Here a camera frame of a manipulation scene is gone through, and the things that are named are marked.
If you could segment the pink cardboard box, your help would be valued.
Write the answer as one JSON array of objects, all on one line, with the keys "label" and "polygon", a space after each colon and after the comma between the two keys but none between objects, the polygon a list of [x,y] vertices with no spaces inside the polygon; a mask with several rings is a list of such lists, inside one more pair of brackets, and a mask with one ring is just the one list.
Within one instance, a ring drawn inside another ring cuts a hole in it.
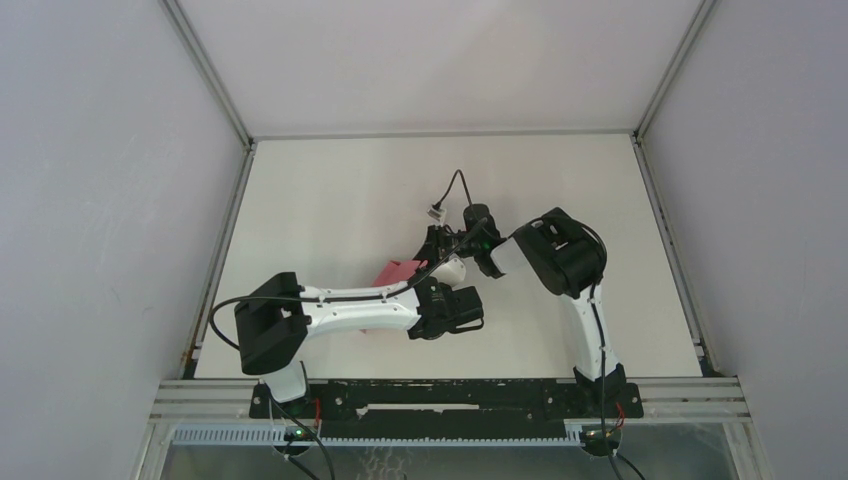
[{"label": "pink cardboard box", "polygon": [[389,261],[374,280],[372,287],[381,293],[378,300],[369,301],[359,330],[409,331],[421,319],[421,301],[412,287],[417,270],[426,261]]}]

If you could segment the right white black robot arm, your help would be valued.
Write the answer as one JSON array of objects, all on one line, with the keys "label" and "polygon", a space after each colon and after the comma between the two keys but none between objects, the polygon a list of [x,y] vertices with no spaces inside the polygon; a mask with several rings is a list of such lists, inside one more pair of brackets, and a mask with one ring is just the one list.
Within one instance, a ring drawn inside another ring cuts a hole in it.
[{"label": "right white black robot arm", "polygon": [[603,314],[601,283],[608,264],[607,248],[592,228],[555,207],[519,226],[510,235],[499,231],[487,205],[463,210],[465,228],[443,223],[427,228],[413,259],[431,268],[452,257],[470,258],[486,277],[500,279],[526,267],[552,295],[573,312],[576,358],[573,367],[579,406],[592,416],[605,415],[618,400],[626,373],[612,349]]}]

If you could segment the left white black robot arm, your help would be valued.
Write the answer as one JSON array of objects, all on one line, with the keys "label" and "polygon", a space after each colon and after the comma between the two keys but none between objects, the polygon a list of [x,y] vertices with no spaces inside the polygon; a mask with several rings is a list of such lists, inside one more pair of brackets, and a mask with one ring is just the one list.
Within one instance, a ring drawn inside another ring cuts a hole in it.
[{"label": "left white black robot arm", "polygon": [[412,340],[479,330],[484,309],[473,287],[453,289],[433,276],[362,289],[322,289],[283,272],[236,302],[241,370],[259,377],[290,417],[305,414],[313,394],[297,352],[309,339],[355,330],[398,330]]}]

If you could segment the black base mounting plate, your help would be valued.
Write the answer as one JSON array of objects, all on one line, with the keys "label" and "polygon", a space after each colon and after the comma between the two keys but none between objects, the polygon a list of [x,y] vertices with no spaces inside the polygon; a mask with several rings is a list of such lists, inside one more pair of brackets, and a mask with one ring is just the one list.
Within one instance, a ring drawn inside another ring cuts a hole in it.
[{"label": "black base mounting plate", "polygon": [[644,417],[634,383],[597,399],[575,381],[536,379],[327,380],[309,384],[305,397],[274,406],[258,383],[249,398],[252,419],[290,417],[336,434],[425,434],[504,438],[553,434],[570,421],[612,428]]}]

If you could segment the aluminium front frame rail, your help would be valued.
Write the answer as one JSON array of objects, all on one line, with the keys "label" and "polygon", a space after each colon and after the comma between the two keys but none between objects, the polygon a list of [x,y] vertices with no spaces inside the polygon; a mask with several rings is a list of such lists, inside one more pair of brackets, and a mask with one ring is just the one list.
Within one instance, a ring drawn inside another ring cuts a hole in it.
[{"label": "aluminium front frame rail", "polygon": [[[250,379],[166,380],[153,421],[248,421],[267,406],[262,382]],[[571,379],[314,380],[303,412],[321,420],[370,413],[516,413],[528,422],[571,423],[623,418],[629,423],[747,423],[751,414],[735,378],[637,378],[609,400],[593,399]]]}]

